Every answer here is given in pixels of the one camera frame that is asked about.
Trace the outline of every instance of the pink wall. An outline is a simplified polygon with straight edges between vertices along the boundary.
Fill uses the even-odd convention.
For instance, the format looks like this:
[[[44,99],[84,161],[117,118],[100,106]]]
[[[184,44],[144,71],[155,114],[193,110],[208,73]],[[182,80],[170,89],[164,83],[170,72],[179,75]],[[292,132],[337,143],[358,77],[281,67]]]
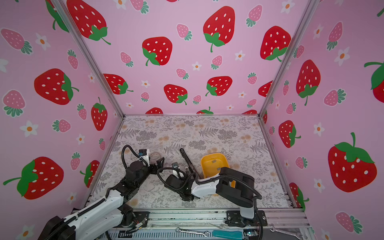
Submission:
[[[114,74],[116,79],[127,82],[128,91],[123,91],[123,94],[119,94],[117,82],[111,83],[112,90],[117,93],[115,97],[126,114],[144,114],[152,108],[160,108],[166,114],[197,113],[203,109],[219,114],[259,111],[265,100],[259,89],[261,92],[264,85],[270,86],[268,83],[273,80],[280,64],[277,58],[270,61],[263,58],[277,47],[282,52],[276,49],[276,55],[281,55],[280,59],[284,57],[283,48],[289,44],[289,35],[294,34],[307,4],[307,0],[85,2],[68,0],[67,6],[101,71],[109,74],[108,79],[113,79],[111,74]],[[218,20],[210,18],[218,10]],[[220,34],[218,40],[210,36],[214,32]],[[204,33],[207,33],[210,42],[207,42]],[[263,41],[264,35],[268,46]],[[151,53],[154,54],[152,61],[148,61],[143,54],[143,45],[148,58],[151,58]],[[219,66],[218,69],[211,67],[213,62]],[[257,80],[249,76],[250,73],[255,73]],[[232,84],[227,88],[223,84],[216,91],[211,89],[218,94],[213,96],[207,90],[207,82],[211,78],[214,78],[214,87],[222,85],[220,81],[225,80],[226,83],[232,81]],[[179,91],[187,93],[187,99],[175,86],[167,86],[166,91],[170,90],[170,93],[166,95],[164,87],[168,84],[176,85]],[[178,99],[173,93],[176,97],[177,93],[183,95],[181,103],[175,103]]]
[[[6,110],[0,114],[0,176],[1,182],[22,177],[1,185],[0,215],[5,217],[2,239],[37,239],[50,218],[64,217],[72,208],[80,208],[88,190],[80,171],[92,177],[94,172],[86,172],[87,165],[100,162],[105,153],[99,139],[104,139],[107,148],[118,124],[99,83],[88,77],[91,70],[71,35],[63,30],[66,27],[56,22],[54,30],[53,22],[45,1],[10,0],[2,3],[0,9],[1,96]],[[23,54],[22,48],[31,49],[32,53]],[[76,59],[70,60],[77,69],[68,60],[71,49]],[[71,88],[64,73],[72,87],[79,89],[73,90],[71,101]],[[91,109],[99,102],[98,97],[108,113],[101,131],[91,120]],[[78,104],[83,104],[86,115],[85,110],[79,115]],[[70,124],[69,130],[62,119]],[[58,132],[52,127],[56,120],[61,121],[55,128]],[[85,138],[79,144],[80,134]],[[76,152],[80,157],[73,159]]]
[[[301,40],[304,52],[291,60],[268,108],[270,137],[317,239],[382,239],[383,7],[374,0],[321,2]],[[329,51],[330,40],[337,45]],[[381,65],[364,67],[368,62]],[[294,144],[292,124],[301,136]]]

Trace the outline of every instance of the teal tool handle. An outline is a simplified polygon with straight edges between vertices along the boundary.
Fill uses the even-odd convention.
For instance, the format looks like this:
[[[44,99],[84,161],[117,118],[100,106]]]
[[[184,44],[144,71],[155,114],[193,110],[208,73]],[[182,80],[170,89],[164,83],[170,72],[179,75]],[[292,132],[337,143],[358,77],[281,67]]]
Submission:
[[[230,232],[230,231],[222,231],[222,230],[213,230],[212,235],[214,237],[222,237],[222,238],[233,239],[233,240],[243,239],[243,233],[239,231]]]

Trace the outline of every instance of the red strawberry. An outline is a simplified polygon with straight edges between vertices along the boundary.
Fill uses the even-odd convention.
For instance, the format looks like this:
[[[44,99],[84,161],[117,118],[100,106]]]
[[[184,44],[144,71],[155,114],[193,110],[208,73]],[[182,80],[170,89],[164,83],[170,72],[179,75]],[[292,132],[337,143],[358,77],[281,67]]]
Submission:
[[[67,8],[81,35],[94,41],[107,36],[107,23],[96,9],[82,0],[67,0]]]
[[[185,102],[185,104],[187,105],[187,102],[185,100],[188,97],[188,92],[185,88],[172,84],[167,84],[164,86],[164,93],[166,94],[168,100],[172,103]]]
[[[149,100],[149,94],[147,92],[143,92],[140,96],[143,102],[147,102]]]
[[[10,90],[4,97],[3,108],[5,113],[11,117],[19,117],[23,114],[22,108],[25,108],[25,101],[20,92],[16,90]]]
[[[362,225],[354,216],[349,216],[345,212],[339,212],[335,215],[337,222],[349,232],[355,231],[357,234],[362,232]]]
[[[75,152],[71,159],[71,168],[75,171],[80,165],[80,153]]]
[[[249,28],[256,25],[256,22],[262,17],[263,6],[257,5],[248,13],[247,26]]]
[[[77,105],[77,111],[79,111],[79,117],[82,120],[87,119],[87,110],[84,108],[84,105],[82,104]]]
[[[20,179],[17,191],[22,197],[32,200],[56,188],[63,178],[64,171],[57,163],[47,157],[38,157],[23,168],[21,177],[9,179],[3,185]]]
[[[324,104],[334,107],[337,104],[342,103],[345,100],[347,93],[343,89],[330,91],[324,98]]]
[[[201,96],[200,95],[196,95],[193,98],[193,104],[198,105],[200,102],[201,102]]]
[[[296,166],[298,166],[300,169],[307,168],[308,161],[305,159],[305,157],[298,157],[295,161]]]
[[[121,58],[121,61],[124,62],[126,66],[133,67],[132,58],[128,54],[126,54],[125,52],[121,52],[120,58]]]
[[[250,73],[248,74],[248,80],[249,84],[254,85],[257,81],[256,73]]]
[[[290,120],[280,124],[279,136],[287,148],[290,148],[295,144],[296,138],[301,138],[301,136],[296,137],[296,127]]]
[[[214,77],[207,82],[207,94],[210,93],[213,96],[221,96],[227,92],[229,87],[232,85],[232,78],[228,76]]]
[[[304,200],[303,193],[301,192],[300,188],[296,185],[296,183],[291,182],[289,184],[289,187],[291,189],[291,192],[293,194],[293,198],[295,199],[297,206],[302,207],[303,211],[305,211],[305,203],[304,202],[308,202],[310,199],[307,198],[306,200]]]
[[[304,46],[300,45],[298,48],[296,48],[295,52],[293,53],[294,58],[299,58],[304,53]]]
[[[56,22],[57,22],[57,24],[59,25],[59,27],[60,27],[61,29],[63,29],[64,31],[66,31],[66,32],[69,33],[67,26],[65,26],[63,20],[61,19],[60,15],[57,13],[55,7],[53,6],[51,0],[46,0],[45,3],[46,3],[46,5],[47,5],[48,12],[49,12],[49,13],[51,14],[51,16],[55,19],[55,20],[53,21],[53,25],[52,25],[53,30],[56,30],[56,29],[55,29],[55,24],[56,24]]]
[[[247,104],[247,108],[253,107],[256,104],[256,101],[257,101],[256,99],[252,99],[251,101],[249,101]]]
[[[96,130],[101,131],[107,121],[108,112],[105,106],[101,104],[100,98],[99,102],[95,103],[91,109],[91,117]]]
[[[56,132],[66,132],[71,129],[71,124],[65,119],[56,120],[53,122],[52,128]]]
[[[337,45],[337,41],[341,38],[343,34],[343,22],[338,22],[333,27],[331,33],[328,36],[329,42],[327,43],[327,49],[331,51]]]
[[[74,51],[72,51],[72,49],[70,49],[70,50],[68,50],[68,55],[69,55],[68,56],[68,62],[73,67],[73,69],[77,69],[77,67],[79,65],[79,61],[76,58],[76,54],[74,53]]]
[[[217,10],[210,16],[203,26],[205,40],[216,47],[227,44],[233,37],[235,31],[235,11],[229,6]]]
[[[265,33],[260,48],[260,56],[265,60],[273,60],[283,55],[291,42],[291,35],[279,26],[273,26]]]
[[[246,111],[245,113],[242,113],[242,114],[257,114],[257,111],[256,110],[248,110],[248,111]]]
[[[188,73],[184,69],[178,68],[176,69],[176,73],[179,78],[182,78],[184,80],[189,78]]]
[[[104,151],[105,150],[105,141],[103,138],[99,139],[99,145],[100,145],[100,149]]]
[[[290,103],[287,107],[287,114],[291,115],[294,111],[296,111],[296,103]]]
[[[172,42],[164,36],[148,38],[144,40],[142,48],[144,56],[148,58],[145,63],[146,66],[148,66],[148,61],[154,65],[162,66],[167,64],[170,59]]]
[[[85,175],[84,176],[84,183],[87,186],[87,188],[89,188],[89,186],[91,185],[91,182],[93,180],[93,177],[95,176],[95,173],[99,167],[99,164],[100,164],[99,161],[93,160],[90,164],[88,164],[88,166],[85,170],[85,173],[82,173],[80,171],[81,174]]]
[[[192,32],[184,24],[178,24],[176,26],[177,33],[179,37],[184,38],[184,40],[189,41],[192,39]]]
[[[124,94],[127,91],[133,92],[133,90],[128,90],[128,84],[124,78],[115,74],[104,74],[105,79],[107,80],[109,87],[111,88],[114,94],[120,95]]]
[[[131,4],[136,11],[140,11],[142,14],[149,12],[149,6],[144,0],[131,0]]]
[[[271,126],[270,128],[269,128],[269,134],[270,135],[273,135],[275,133],[275,127],[274,126]]]
[[[321,75],[312,60],[306,60],[301,66],[296,82],[296,92],[301,98],[306,98],[304,106],[307,106],[308,96],[313,95],[320,84]]]
[[[151,108],[145,114],[163,114],[160,108]]]
[[[355,133],[351,132],[353,146],[341,142],[329,150],[328,164],[333,183],[344,192],[353,192],[370,184],[377,169],[369,154],[355,147]]]
[[[273,81],[270,81],[264,85],[262,85],[260,88],[259,88],[259,95],[263,96],[263,97],[266,97],[266,95],[268,94],[269,92],[269,89],[271,88],[271,85],[272,85],[272,82]]]
[[[266,110],[265,110],[265,114],[264,114],[264,116],[263,116],[263,120],[264,120],[264,124],[266,124],[266,120],[268,119],[268,114],[267,114],[267,112],[266,112]]]
[[[35,79],[35,91],[43,98],[59,105],[68,104],[73,97],[71,80],[60,69],[53,68]]]
[[[28,41],[24,41],[24,38],[20,33],[7,28],[2,28],[0,32],[12,48],[20,50],[22,53],[28,55],[32,53],[30,43]]]
[[[218,67],[223,63],[223,57],[221,55],[218,55],[212,59],[211,68],[213,70],[218,69]]]
[[[376,71],[373,72],[371,77],[371,83],[373,89],[373,95],[377,100],[384,103],[384,63],[369,62],[364,64],[364,67],[370,65],[380,65]]]
[[[213,112],[211,112],[211,107],[209,107],[208,110],[206,110],[206,109],[200,110],[196,114],[213,114]]]
[[[284,82],[284,87],[283,87],[283,95],[285,96],[285,95],[287,95],[287,93],[288,93],[288,90],[289,90],[289,81],[288,80],[285,80],[285,82]]]

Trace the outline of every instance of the green stem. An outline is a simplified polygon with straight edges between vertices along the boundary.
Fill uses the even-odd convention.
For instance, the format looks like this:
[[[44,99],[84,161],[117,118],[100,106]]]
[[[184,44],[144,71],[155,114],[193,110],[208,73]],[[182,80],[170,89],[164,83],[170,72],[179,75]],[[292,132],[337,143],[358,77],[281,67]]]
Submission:
[[[103,38],[101,38],[101,39],[103,39]],[[104,40],[104,39],[103,39],[103,40]],[[104,40],[104,42],[106,42],[107,44],[111,45],[111,43],[108,43],[106,40]]]
[[[9,180],[3,182],[3,185],[6,185],[7,183],[12,182],[13,180],[17,180],[17,179],[21,179],[21,177],[16,177],[16,178],[9,179]]]
[[[384,8],[377,14],[377,16],[381,16],[384,13]]]
[[[370,66],[370,65],[383,65],[383,63],[369,62],[369,63],[365,63],[365,64],[364,64],[364,67],[367,67],[367,66]]]
[[[352,138],[353,138],[353,147],[355,147],[355,142],[356,142],[356,136],[354,132],[351,132]]]

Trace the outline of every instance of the floral patterned surface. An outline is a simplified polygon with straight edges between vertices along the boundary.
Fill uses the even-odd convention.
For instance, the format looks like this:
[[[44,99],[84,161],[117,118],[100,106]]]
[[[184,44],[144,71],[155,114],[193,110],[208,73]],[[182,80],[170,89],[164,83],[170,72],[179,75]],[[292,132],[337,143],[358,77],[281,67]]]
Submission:
[[[184,148],[202,175],[200,160],[215,152],[226,156],[231,168],[255,178],[255,189],[263,196],[261,208],[288,207],[257,117],[254,116],[126,116],[117,141],[103,169],[91,202],[117,184],[125,171],[121,150],[129,144],[135,151],[150,149],[151,162],[165,157],[164,166],[178,162],[184,170],[187,163],[179,149]],[[127,165],[136,158],[125,150]],[[166,179],[171,171],[162,173]],[[128,204],[134,208],[231,208],[236,207],[217,194],[192,202],[164,187],[156,175],[150,175]]]

